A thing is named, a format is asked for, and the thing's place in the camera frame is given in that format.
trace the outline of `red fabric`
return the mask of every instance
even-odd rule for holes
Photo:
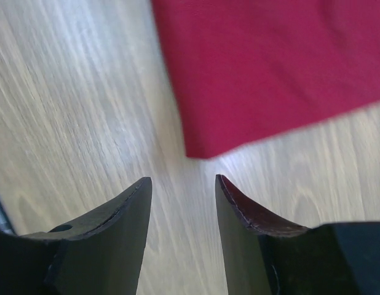
[[[380,0],[152,0],[187,155],[380,100]]]

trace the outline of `wooden surface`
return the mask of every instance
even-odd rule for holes
[[[151,176],[138,294],[224,295],[216,173],[306,226],[380,219],[380,104],[187,159],[147,0],[0,0],[0,197],[19,234]]]

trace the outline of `wooden table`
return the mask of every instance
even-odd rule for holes
[[[138,294],[227,294],[216,173],[307,226],[380,219],[380,104],[187,159],[148,0],[0,0],[0,198],[19,234],[151,176]]]

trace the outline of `black plastic part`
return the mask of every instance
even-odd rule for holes
[[[216,177],[230,295],[380,295],[380,222],[293,224]]]
[[[151,196],[143,178],[51,232],[0,232],[0,294],[135,295]]]

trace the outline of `black cable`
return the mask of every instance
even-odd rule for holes
[[[7,234],[15,235],[14,228],[0,203],[0,230]]]

